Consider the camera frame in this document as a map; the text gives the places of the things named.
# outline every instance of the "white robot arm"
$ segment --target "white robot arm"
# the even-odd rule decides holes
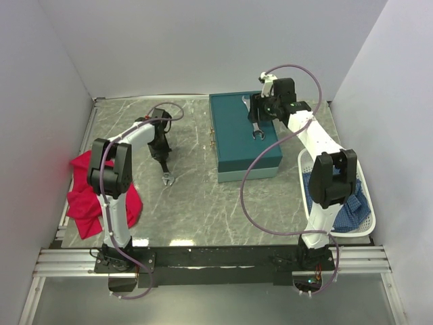
[[[261,121],[278,118],[292,132],[308,129],[298,139],[315,161],[309,181],[313,205],[305,230],[331,232],[334,221],[347,198],[355,192],[357,155],[337,144],[317,122],[305,102],[297,102],[292,79],[277,79],[263,72],[261,93],[251,96],[252,116]],[[329,244],[327,234],[303,234],[307,249],[318,249]]]
[[[171,118],[165,110],[155,108],[152,118]],[[166,186],[171,186],[175,178],[171,175],[166,165],[168,153],[171,151],[166,140],[165,128],[166,121],[148,123],[140,128],[138,124],[143,121],[139,118],[132,126],[123,131],[120,135],[110,139],[96,139],[92,145],[91,162],[87,174],[87,182],[93,187],[97,194],[97,199],[102,207],[102,217],[104,221],[104,244],[107,247],[114,247],[107,231],[107,213],[105,204],[109,206],[110,220],[114,233],[114,239],[120,248],[132,245],[131,233],[127,224],[126,195],[132,182],[132,156],[138,149],[145,145],[149,146],[151,155],[162,167],[162,180]],[[99,172],[102,155],[107,145],[121,135],[122,137],[109,151],[107,160],[114,158],[114,166],[104,168],[104,190],[106,192],[107,203],[104,201],[99,188]]]

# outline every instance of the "white wall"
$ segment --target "white wall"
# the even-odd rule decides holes
[[[260,89],[262,71],[297,63],[331,100],[386,0],[39,2],[92,97]]]
[[[433,2],[389,0],[332,104],[411,324],[433,320],[432,58]]]
[[[0,1],[0,324],[53,240],[91,104],[37,0]]]

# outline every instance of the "white basket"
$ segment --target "white basket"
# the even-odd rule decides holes
[[[313,170],[314,161],[311,159],[310,154],[306,149],[301,151],[298,156],[298,166],[299,166],[299,179],[300,179],[300,185],[302,189],[302,199],[304,200],[304,210],[306,218],[308,219],[310,217],[309,215],[309,208],[306,205],[306,198],[305,198],[305,189],[304,189],[304,179],[302,177],[303,173],[310,173]],[[361,237],[369,235],[374,227],[376,226],[376,217],[374,215],[373,205],[371,204],[370,194],[368,192],[367,185],[364,180],[364,174],[363,170],[361,168],[361,165],[357,164],[357,178],[361,180],[361,189],[368,201],[368,207],[370,208],[370,214],[365,218],[365,220],[362,222],[361,225],[359,225],[359,228],[356,230],[352,230],[350,232],[331,232],[332,236],[335,237]]]

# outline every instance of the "tabletop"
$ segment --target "tabletop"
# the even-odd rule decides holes
[[[297,244],[297,236],[274,236],[255,228],[240,206],[240,181],[218,183],[215,149],[211,146],[209,101],[206,97],[169,99],[181,105],[185,117],[173,122],[167,140],[173,151],[168,167],[176,177],[166,187],[158,162],[146,147],[134,153],[133,183],[143,201],[139,221],[131,228],[135,246],[230,246]],[[95,120],[86,150],[98,137],[108,138],[129,128],[136,118],[166,100],[136,97],[98,100]],[[307,101],[314,108],[315,103]],[[172,116],[178,108],[165,105]],[[340,142],[326,102],[316,115],[329,135]],[[290,131],[274,123],[278,137]],[[247,181],[244,190],[249,214],[267,229],[298,232],[305,228],[306,217],[298,172],[298,154],[303,149],[295,138],[281,144],[283,160],[277,177]],[[103,234],[82,240],[71,218],[62,247],[101,246]],[[369,244],[369,236],[340,238],[342,244]]]

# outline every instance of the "blue checkered cloth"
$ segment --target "blue checkered cloth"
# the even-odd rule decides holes
[[[309,208],[309,213],[311,212],[311,206],[313,205],[313,200],[311,199],[308,187],[310,176],[311,173],[302,174],[302,178],[304,180],[306,205]],[[371,211],[368,207],[367,199],[361,189],[361,181],[357,179],[355,193],[349,196],[346,204],[337,214],[336,220],[334,221],[335,230],[333,230],[333,232],[350,232],[352,230],[358,229],[370,212]]]

